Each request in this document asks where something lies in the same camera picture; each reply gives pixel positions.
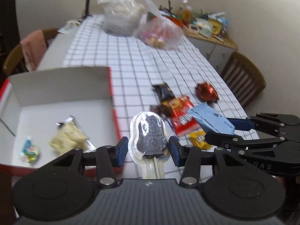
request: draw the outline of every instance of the pink cloth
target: pink cloth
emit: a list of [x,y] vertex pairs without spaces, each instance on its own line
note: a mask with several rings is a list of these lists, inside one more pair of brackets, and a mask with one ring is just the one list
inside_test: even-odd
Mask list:
[[27,69],[36,70],[47,50],[43,32],[41,30],[32,32],[21,40],[21,46]]

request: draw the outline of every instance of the red wrapper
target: red wrapper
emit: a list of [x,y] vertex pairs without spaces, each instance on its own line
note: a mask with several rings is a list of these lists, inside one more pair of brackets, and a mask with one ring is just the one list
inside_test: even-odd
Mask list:
[[198,96],[203,101],[217,102],[217,100],[219,99],[217,91],[208,82],[205,82],[203,84],[198,84],[197,85],[197,92],[198,92]]
[[182,137],[193,132],[195,129],[200,128],[199,124],[191,114],[187,113],[189,109],[194,107],[188,96],[183,95],[179,98],[163,102],[162,104],[170,109],[170,118],[173,123],[175,134],[178,137]]

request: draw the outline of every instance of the light blue wrapper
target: light blue wrapper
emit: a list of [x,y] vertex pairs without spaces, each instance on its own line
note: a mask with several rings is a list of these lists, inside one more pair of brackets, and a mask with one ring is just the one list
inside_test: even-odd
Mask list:
[[234,126],[226,117],[207,105],[206,102],[187,111],[199,123],[205,133],[215,131],[222,134],[234,134]]

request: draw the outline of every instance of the open box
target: open box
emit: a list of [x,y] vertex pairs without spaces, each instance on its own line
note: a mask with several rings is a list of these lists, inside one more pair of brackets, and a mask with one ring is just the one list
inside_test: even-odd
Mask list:
[[[0,101],[0,170],[24,176],[59,154],[48,142],[57,122],[74,116],[98,148],[120,140],[111,98],[109,67],[69,67],[11,76]],[[40,150],[33,163],[20,153],[28,136]]]

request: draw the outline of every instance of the pink plastic bag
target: pink plastic bag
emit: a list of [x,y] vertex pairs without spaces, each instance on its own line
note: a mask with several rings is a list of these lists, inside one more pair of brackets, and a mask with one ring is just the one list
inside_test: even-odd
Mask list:
[[146,45],[158,49],[171,49],[181,44],[183,32],[171,20],[163,17],[160,11],[151,0],[145,0],[148,4],[148,11],[153,13],[156,18],[147,22],[138,31],[138,37]]

